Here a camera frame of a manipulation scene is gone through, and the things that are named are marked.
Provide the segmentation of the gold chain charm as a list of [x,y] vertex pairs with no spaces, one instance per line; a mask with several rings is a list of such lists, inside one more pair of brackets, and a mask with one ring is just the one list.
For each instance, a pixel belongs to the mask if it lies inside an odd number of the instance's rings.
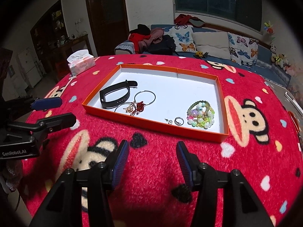
[[134,112],[134,110],[136,109],[136,107],[134,105],[129,105],[128,107],[124,108],[126,113],[132,113]]

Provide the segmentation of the black smart wristband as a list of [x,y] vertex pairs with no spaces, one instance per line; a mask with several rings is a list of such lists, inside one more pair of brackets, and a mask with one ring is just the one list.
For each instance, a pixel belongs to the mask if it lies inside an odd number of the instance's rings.
[[131,93],[131,88],[136,88],[138,83],[134,80],[125,80],[110,85],[99,91],[100,103],[103,109],[112,109],[125,103]]

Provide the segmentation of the silver hoop with red charm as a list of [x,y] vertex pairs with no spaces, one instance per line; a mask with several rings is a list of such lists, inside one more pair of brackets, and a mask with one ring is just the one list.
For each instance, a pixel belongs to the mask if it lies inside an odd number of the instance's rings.
[[155,100],[156,100],[156,95],[153,91],[143,90],[137,92],[134,96],[136,107],[135,110],[133,111],[133,116],[142,113],[145,107],[153,104]]

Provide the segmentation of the small pearl earring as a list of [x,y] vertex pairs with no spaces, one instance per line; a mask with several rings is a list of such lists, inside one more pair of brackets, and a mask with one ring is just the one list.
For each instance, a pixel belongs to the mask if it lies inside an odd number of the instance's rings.
[[165,121],[168,123],[168,124],[173,124],[173,121],[171,119],[165,119]]

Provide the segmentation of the silver bangle with pearl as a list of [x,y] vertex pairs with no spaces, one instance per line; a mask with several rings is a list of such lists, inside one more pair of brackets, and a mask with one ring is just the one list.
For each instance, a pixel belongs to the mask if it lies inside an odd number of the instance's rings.
[[135,105],[134,102],[125,102],[125,103],[122,103],[122,104],[118,105],[118,106],[115,108],[114,112],[121,111],[121,112],[123,112],[124,114],[128,114],[128,115],[130,115],[130,116],[134,116],[135,113],[136,113],[136,111],[137,111],[137,108],[136,108],[136,109],[134,110],[134,112],[132,112],[131,114],[130,114],[130,113],[126,113],[125,110],[124,110],[124,108],[128,107],[129,105],[134,105],[134,106],[136,107],[136,105]]

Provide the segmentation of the pink tissue pack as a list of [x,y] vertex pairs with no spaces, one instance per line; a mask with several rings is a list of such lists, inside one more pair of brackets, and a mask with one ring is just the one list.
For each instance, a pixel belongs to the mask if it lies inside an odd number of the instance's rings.
[[68,66],[72,76],[77,76],[95,66],[94,56],[88,49],[78,50],[67,58]]

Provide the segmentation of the dark wooden side table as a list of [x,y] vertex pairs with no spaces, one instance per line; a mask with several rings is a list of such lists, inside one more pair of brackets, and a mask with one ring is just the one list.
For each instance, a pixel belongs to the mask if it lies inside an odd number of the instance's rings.
[[60,81],[69,73],[69,67],[67,63],[67,58],[78,50],[87,49],[90,54],[92,50],[90,47],[90,42],[88,35],[83,35],[78,38],[74,38],[71,41],[65,43],[64,45],[57,48],[55,53],[55,77],[57,81]]

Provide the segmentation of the red monkey print blanket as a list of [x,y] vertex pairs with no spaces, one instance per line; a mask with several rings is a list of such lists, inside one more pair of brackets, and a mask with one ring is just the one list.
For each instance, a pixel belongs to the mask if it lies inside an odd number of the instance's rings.
[[[82,103],[97,84],[119,65],[174,67],[215,75],[222,87],[229,135],[219,143],[138,128],[88,114]],[[24,201],[34,214],[55,180],[68,167],[79,169],[82,157],[95,157],[95,146],[111,149],[128,140],[130,154],[122,181],[110,197],[114,219],[135,226],[189,226],[193,203],[171,191],[183,184],[176,144],[184,141],[201,161],[221,171],[239,169],[274,223],[290,210],[302,189],[302,153],[288,112],[269,84],[252,71],[210,61],[164,55],[117,55],[97,59],[75,80],[64,77],[63,104],[34,111],[29,123],[73,113],[76,124],[49,135],[42,154],[23,162]]]

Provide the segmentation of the pile of clothes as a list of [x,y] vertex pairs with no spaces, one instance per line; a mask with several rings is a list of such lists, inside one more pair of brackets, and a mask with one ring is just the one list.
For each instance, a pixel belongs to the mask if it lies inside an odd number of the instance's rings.
[[149,29],[146,25],[138,24],[129,32],[128,40],[133,43],[136,54],[147,52],[156,55],[173,55],[176,53],[175,40],[164,34],[162,28]]

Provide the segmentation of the dark wooden door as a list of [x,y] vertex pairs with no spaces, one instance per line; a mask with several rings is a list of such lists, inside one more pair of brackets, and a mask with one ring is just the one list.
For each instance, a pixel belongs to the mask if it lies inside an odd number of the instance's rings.
[[115,47],[129,35],[125,0],[85,1],[97,55],[114,55]]

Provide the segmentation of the plush toys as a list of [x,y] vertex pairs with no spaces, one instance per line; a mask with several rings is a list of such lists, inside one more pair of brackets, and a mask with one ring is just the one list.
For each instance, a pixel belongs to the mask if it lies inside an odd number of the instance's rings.
[[290,76],[294,76],[294,70],[292,69],[289,60],[286,58],[284,54],[277,54],[276,46],[271,45],[270,51],[272,52],[271,62],[276,67],[279,67],[281,70],[286,72]]

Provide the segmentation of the blue sofa bed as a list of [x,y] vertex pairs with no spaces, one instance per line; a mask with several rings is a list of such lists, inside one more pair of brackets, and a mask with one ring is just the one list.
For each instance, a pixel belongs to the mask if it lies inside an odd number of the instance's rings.
[[[164,32],[168,32],[168,29],[174,28],[174,25],[165,25],[165,24],[155,24],[151,25],[151,29],[164,29]],[[213,29],[209,28],[196,28],[194,27],[193,33],[210,33],[214,34],[219,31],[215,31]],[[117,45],[114,49],[115,54],[135,54],[133,49],[130,48],[130,43],[128,40],[120,43]],[[291,75],[286,73],[284,70],[282,70],[279,66],[273,66],[270,60],[271,56],[271,51],[267,49],[266,47],[258,44],[258,56],[257,56],[257,61],[255,64],[252,65],[239,65],[238,63],[233,62],[231,59],[223,59],[223,58],[218,58],[216,56],[212,56],[209,51],[207,51],[208,57],[207,58],[202,58],[207,61],[214,61],[216,63],[220,64],[226,64],[229,66],[233,66],[235,68],[241,68],[244,70],[249,70],[252,71],[256,74],[261,75],[262,77],[269,79],[283,87],[287,87],[289,85],[289,82],[291,80]],[[184,57],[189,57],[189,58],[195,58],[195,53],[193,52],[177,52],[178,55],[184,56]]]

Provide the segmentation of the left butterfly pillow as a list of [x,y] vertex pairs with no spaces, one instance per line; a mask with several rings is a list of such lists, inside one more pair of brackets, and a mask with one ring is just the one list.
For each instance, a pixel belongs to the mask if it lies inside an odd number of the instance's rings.
[[164,29],[164,34],[169,35],[175,41],[176,52],[196,53],[196,46],[192,37],[193,26],[172,26]]

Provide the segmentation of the colourful pinwheel flower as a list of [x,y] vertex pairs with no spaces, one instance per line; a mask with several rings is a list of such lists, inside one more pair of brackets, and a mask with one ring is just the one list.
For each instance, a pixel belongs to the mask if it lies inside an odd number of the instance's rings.
[[271,24],[270,21],[264,22],[264,30],[266,31],[266,33],[268,35],[273,35],[274,34],[273,25]]

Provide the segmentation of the dark window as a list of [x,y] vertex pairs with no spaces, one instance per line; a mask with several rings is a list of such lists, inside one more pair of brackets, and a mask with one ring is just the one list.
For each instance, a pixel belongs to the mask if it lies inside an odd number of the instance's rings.
[[178,11],[214,15],[260,31],[262,0],[175,0]]

